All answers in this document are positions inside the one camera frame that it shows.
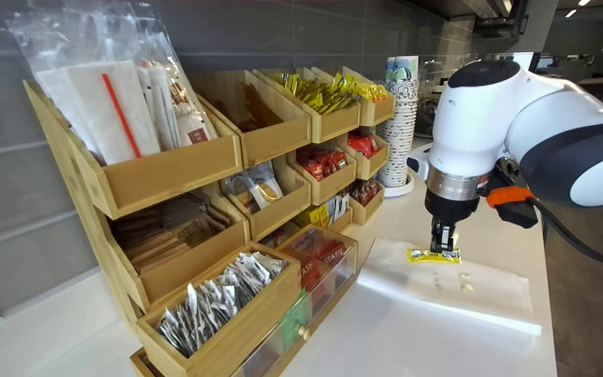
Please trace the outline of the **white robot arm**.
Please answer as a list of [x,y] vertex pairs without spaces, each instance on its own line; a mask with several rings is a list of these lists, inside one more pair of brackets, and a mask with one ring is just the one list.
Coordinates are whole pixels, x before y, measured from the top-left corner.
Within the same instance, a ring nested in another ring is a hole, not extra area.
[[479,200],[512,202],[494,185],[510,157],[537,200],[603,205],[603,103],[579,84],[513,62],[478,62],[450,75],[436,107],[433,142],[406,157],[427,187],[431,252],[455,252],[455,227]]

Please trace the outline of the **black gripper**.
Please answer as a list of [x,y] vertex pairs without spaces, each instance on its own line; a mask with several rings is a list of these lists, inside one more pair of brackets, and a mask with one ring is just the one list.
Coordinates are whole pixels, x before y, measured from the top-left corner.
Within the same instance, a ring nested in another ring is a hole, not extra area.
[[447,255],[456,255],[455,247],[455,227],[469,218],[478,209],[478,202],[450,202],[444,197],[433,196],[431,190],[425,194],[425,209],[431,214],[431,241],[429,250],[440,254],[447,241]]

